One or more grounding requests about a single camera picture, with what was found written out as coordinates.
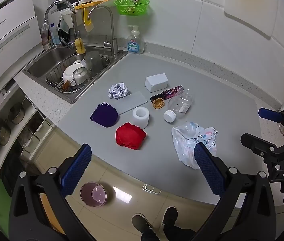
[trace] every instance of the white cylindrical candle holder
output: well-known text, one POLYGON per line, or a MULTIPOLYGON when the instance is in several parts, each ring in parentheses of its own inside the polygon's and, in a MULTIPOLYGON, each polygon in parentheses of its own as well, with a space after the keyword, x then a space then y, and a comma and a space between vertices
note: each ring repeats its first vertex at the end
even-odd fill
POLYGON ((141 129, 145 129, 147 124, 149 123, 150 112, 145 107, 136 107, 133 110, 133 122, 132 124, 140 127, 141 129))

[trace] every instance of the dish drying rack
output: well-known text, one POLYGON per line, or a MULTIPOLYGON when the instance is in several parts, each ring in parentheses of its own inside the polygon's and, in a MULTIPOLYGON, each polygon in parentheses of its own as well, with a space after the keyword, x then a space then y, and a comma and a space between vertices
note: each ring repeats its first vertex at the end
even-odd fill
MULTIPOLYGON (((89 78, 87 78, 85 82, 79 85, 76 84, 75 86, 69 86, 69 88, 66 91, 62 90, 62 86, 64 85, 63 73, 66 70, 66 68, 72 65, 76 60, 81 61, 83 59, 84 59, 83 54, 73 54, 69 56, 66 60, 56 65, 56 67, 54 67, 46 75, 46 83, 62 93, 74 93, 81 90, 98 74, 92 75, 91 70, 89 70, 89 78)), ((101 60, 104 68, 110 64, 110 59, 108 59, 107 57, 101 56, 101 60)))

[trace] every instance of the purple velvet pouch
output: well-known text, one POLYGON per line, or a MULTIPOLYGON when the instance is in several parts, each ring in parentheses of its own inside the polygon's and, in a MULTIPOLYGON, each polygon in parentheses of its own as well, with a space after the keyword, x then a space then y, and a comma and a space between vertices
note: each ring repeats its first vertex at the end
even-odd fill
POLYGON ((91 121, 108 128, 112 127, 117 121, 117 111, 111 105, 106 102, 99 104, 93 114, 91 115, 91 121))

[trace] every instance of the crumpled paper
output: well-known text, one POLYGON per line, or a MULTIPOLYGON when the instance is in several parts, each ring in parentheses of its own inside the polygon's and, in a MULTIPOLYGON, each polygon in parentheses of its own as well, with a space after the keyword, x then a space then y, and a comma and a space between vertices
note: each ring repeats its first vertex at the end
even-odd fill
POLYGON ((215 156, 217 152, 215 128, 204 129, 194 122, 185 122, 181 126, 172 128, 173 143, 179 161, 194 169, 200 169, 194 158, 194 147, 202 142, 210 153, 215 156))
POLYGON ((124 83, 117 83, 113 84, 112 87, 109 89, 109 97, 112 99, 125 97, 128 95, 128 87, 124 83))

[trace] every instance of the hand soap bottle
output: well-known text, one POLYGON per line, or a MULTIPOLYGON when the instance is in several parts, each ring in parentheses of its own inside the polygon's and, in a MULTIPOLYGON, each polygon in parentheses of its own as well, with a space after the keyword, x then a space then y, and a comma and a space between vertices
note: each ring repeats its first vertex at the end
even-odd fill
POLYGON ((140 37, 140 31, 137 25, 129 25, 133 27, 131 35, 127 38, 127 51, 129 53, 141 54, 144 51, 144 41, 140 37))

